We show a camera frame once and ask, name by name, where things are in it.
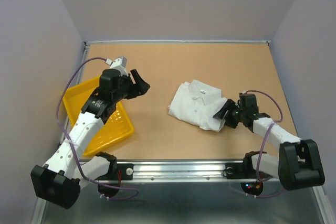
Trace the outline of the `white long sleeve shirt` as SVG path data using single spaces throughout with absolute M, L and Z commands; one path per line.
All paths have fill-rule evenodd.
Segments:
M 219 132 L 225 121 L 213 116 L 227 102 L 221 89 L 198 80 L 182 83 L 168 106 L 168 115 L 202 130 Z

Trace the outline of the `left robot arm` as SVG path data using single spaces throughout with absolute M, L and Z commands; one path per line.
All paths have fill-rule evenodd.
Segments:
M 117 69 L 106 69 L 99 78 L 99 85 L 83 105 L 77 121 L 54 155 L 43 166 L 36 165 L 31 173 L 37 197 L 58 205 L 71 208 L 77 201 L 85 183 L 98 184 L 97 178 L 120 177 L 117 158 L 99 152 L 85 165 L 79 157 L 92 138 L 104 127 L 116 111 L 116 105 L 123 99 L 134 99 L 147 93 L 150 85 L 137 70 L 122 74 Z

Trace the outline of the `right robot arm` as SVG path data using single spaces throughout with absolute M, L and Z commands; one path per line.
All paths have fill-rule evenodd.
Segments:
M 279 125 L 282 114 L 273 120 L 260 112 L 256 94 L 256 90 L 240 93 L 238 101 L 227 100 L 213 116 L 233 129 L 242 124 L 263 139 L 260 150 L 246 153 L 238 165 L 226 165 L 223 175 L 228 179 L 255 179 L 256 186 L 247 185 L 244 189 L 256 196 L 263 183 L 272 178 L 278 179 L 287 191 L 322 186 L 325 175 L 317 143 L 283 129 Z

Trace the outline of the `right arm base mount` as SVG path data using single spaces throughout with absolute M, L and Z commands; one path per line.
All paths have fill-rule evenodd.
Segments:
M 263 182 L 257 179 L 253 168 L 248 168 L 243 163 L 226 163 L 222 175 L 227 179 L 241 180 L 240 187 L 247 195 L 258 197 L 263 193 Z

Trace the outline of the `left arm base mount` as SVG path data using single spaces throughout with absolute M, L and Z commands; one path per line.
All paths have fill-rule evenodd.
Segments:
M 108 172 L 98 177 L 97 180 L 112 181 L 108 185 L 121 187 L 123 180 L 133 179 L 133 169 L 134 165 L 132 163 L 118 164 L 116 168 L 109 168 Z M 120 191 L 119 189 L 106 188 L 101 185 L 97 186 L 97 190 L 101 196 L 108 196 L 110 198 L 116 196 Z

